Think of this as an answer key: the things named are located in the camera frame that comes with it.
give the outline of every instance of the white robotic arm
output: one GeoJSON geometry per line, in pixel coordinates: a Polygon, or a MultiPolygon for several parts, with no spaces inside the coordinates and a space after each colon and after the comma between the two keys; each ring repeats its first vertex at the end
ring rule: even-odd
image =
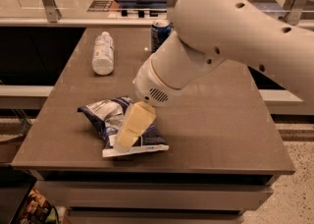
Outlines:
{"type": "Polygon", "coordinates": [[[141,100],[168,105],[191,80],[231,59],[314,105],[313,31],[279,22],[245,0],[178,0],[174,28],[134,79],[141,100]]]}

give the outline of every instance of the white bottle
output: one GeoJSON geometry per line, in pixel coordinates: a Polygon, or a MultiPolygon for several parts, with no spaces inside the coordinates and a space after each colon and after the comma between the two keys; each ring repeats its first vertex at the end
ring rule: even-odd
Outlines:
{"type": "Polygon", "coordinates": [[[91,65],[98,75],[108,75],[114,70],[114,41],[109,32],[104,31],[96,38],[91,65]]]}

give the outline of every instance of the screw hole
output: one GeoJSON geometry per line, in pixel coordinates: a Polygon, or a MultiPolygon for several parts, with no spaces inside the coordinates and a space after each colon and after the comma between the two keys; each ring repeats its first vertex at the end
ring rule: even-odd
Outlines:
{"type": "Polygon", "coordinates": [[[237,8],[242,8],[242,7],[245,6],[245,4],[244,4],[244,3],[236,3],[235,6],[236,6],[237,8]]]}
{"type": "Polygon", "coordinates": [[[292,30],[292,28],[283,28],[283,33],[288,33],[292,30]]]}
{"type": "Polygon", "coordinates": [[[214,50],[216,54],[220,55],[220,49],[218,47],[215,47],[214,50]]]}
{"type": "Polygon", "coordinates": [[[261,72],[265,72],[265,66],[263,64],[260,64],[258,69],[261,71],[261,72]]]}

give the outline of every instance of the table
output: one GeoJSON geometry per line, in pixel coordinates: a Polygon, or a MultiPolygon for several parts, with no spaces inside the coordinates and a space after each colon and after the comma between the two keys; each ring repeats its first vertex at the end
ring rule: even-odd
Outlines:
{"type": "Polygon", "coordinates": [[[152,216],[156,223],[240,223],[279,176],[294,172],[246,66],[226,61],[188,84],[173,106],[157,108],[168,151],[102,158],[102,139],[77,112],[106,98],[136,100],[131,81],[147,48],[148,27],[87,28],[13,167],[32,172],[48,200],[71,208],[75,223],[144,223],[152,216]],[[115,70],[97,76],[91,56],[104,30],[115,42],[115,70]]]}

